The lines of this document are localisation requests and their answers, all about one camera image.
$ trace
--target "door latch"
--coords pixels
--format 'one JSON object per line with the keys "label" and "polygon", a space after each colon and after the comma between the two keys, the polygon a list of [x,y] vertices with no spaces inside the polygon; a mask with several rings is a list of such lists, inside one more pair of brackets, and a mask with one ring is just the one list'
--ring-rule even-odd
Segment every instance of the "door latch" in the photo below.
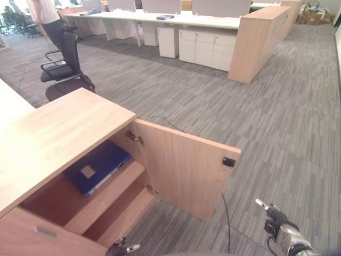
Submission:
{"label": "door latch", "polygon": [[234,167],[236,164],[236,160],[230,159],[228,157],[223,158],[223,165],[226,165],[227,167]]}
{"label": "door latch", "polygon": [[133,141],[138,141],[141,145],[144,145],[143,138],[141,136],[136,137],[132,131],[126,131],[126,136]]}

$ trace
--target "chair backrest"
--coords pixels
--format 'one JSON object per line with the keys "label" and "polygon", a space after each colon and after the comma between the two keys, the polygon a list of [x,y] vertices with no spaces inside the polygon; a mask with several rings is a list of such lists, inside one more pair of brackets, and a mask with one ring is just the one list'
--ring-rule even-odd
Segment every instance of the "chair backrest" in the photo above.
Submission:
{"label": "chair backrest", "polygon": [[77,74],[80,74],[78,51],[77,51],[77,36],[70,33],[64,33],[61,39],[62,54],[65,62]]}

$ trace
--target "cabinet shelf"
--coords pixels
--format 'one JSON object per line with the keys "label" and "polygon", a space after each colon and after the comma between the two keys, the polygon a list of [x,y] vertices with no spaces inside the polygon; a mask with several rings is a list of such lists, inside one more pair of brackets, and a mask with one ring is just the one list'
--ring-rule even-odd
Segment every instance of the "cabinet shelf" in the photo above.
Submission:
{"label": "cabinet shelf", "polygon": [[111,246],[119,238],[128,235],[155,198],[144,185],[134,182],[84,236],[104,246]]}
{"label": "cabinet shelf", "polygon": [[130,161],[88,198],[61,175],[24,201],[22,206],[73,233],[82,234],[144,170],[138,162]]}

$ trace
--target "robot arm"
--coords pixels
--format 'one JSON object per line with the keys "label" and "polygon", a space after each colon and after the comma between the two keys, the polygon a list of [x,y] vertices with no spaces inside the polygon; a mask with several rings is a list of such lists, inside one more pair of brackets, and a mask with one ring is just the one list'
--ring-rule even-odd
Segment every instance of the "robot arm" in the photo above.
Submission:
{"label": "robot arm", "polygon": [[260,199],[256,203],[265,211],[268,219],[265,223],[265,231],[282,249],[285,256],[313,256],[318,255],[310,242],[299,232],[299,227],[288,220],[288,217],[276,206],[267,205]]}

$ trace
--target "chair armrest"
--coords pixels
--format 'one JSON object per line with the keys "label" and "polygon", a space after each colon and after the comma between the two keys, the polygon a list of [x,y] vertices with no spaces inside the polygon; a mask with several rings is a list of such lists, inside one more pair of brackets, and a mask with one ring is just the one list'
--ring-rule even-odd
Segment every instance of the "chair armrest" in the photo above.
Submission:
{"label": "chair armrest", "polygon": [[[61,60],[56,60],[56,61],[51,61],[51,62],[43,63],[43,64],[41,64],[40,68],[41,68],[43,71],[45,71],[46,68],[44,68],[44,66],[46,66],[46,65],[51,65],[51,64],[55,64],[55,65],[56,65],[58,62],[61,62],[61,61],[65,61],[65,59],[61,59]],[[57,66],[55,66],[54,68],[62,67],[62,66],[67,66],[67,64],[57,65]]]}
{"label": "chair armrest", "polygon": [[57,52],[62,52],[61,50],[54,50],[54,51],[49,51],[45,53],[45,57],[49,60],[49,61],[53,61],[51,58],[48,57],[48,55],[53,54],[53,53],[57,53]]}

